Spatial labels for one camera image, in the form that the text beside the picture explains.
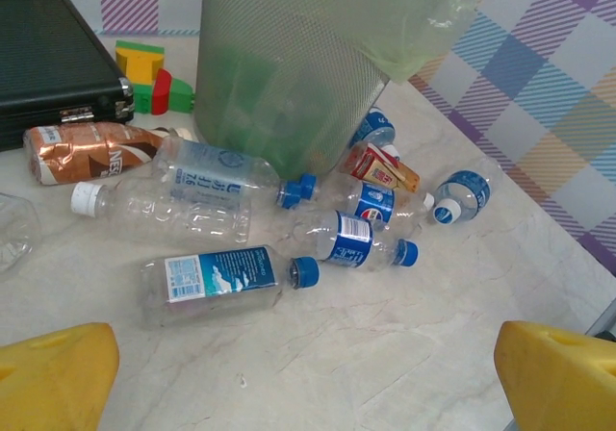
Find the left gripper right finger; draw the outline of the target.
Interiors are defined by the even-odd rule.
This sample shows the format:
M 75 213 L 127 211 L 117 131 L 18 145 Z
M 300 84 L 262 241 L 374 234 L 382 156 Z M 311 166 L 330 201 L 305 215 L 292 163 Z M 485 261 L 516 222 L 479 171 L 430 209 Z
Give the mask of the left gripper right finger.
M 615 342 L 507 321 L 494 364 L 521 430 L 615 428 Z

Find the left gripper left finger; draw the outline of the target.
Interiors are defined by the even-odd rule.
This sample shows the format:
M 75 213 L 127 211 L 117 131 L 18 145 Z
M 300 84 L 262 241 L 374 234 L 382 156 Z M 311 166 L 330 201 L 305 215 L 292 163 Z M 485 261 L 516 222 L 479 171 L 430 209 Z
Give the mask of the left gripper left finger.
M 112 327 L 77 325 L 1 347 L 3 430 L 95 430 L 119 367 Z

